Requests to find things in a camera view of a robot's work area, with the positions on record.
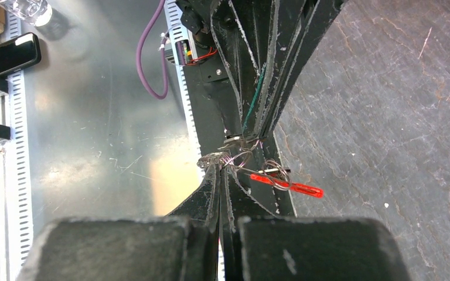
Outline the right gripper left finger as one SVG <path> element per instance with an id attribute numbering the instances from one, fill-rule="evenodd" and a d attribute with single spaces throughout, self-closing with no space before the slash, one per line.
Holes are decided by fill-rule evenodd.
<path id="1" fill-rule="evenodd" d="M 70 217 L 34 239 L 18 280 L 216 280 L 220 168 L 163 217 Z"/>

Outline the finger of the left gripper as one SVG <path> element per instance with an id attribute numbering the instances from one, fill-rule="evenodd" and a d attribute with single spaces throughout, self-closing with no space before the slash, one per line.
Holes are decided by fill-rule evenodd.
<path id="1" fill-rule="evenodd" d="M 271 132 L 277 101 L 274 32 L 279 1 L 213 1 L 213 39 L 235 93 L 240 130 L 245 140 Z"/>
<path id="2" fill-rule="evenodd" d="M 345 1 L 273 1 L 266 52 L 253 95 L 253 140 L 274 129 L 309 58 Z"/>

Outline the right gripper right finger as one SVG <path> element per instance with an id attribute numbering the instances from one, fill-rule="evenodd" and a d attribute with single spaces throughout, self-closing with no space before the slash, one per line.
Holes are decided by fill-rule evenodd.
<path id="1" fill-rule="evenodd" d="M 220 191 L 226 280 L 410 280 L 380 221 L 275 215 L 227 169 L 220 173 Z"/>

